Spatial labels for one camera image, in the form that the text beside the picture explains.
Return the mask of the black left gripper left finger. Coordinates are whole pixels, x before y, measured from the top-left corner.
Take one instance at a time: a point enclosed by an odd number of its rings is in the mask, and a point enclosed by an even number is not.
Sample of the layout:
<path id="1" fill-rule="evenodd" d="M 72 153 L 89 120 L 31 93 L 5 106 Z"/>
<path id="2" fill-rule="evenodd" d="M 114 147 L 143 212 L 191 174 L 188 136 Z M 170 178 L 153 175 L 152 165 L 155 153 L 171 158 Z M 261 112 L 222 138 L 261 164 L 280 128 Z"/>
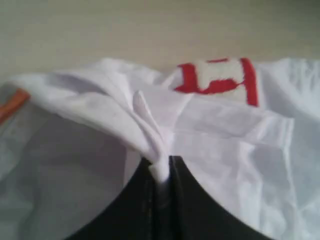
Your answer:
<path id="1" fill-rule="evenodd" d="M 157 240 L 155 181 L 142 159 L 122 192 L 69 240 Z"/>

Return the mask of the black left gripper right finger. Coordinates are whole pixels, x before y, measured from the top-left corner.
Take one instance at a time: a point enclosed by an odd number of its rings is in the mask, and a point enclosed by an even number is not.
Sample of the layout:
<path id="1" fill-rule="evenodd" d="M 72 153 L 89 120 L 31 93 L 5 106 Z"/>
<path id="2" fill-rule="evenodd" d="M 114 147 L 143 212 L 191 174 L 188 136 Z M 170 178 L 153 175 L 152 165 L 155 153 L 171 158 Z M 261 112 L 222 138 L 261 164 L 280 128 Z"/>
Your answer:
<path id="1" fill-rule="evenodd" d="M 169 222 L 173 240 L 268 239 L 209 196 L 182 157 L 170 156 L 169 170 Z"/>

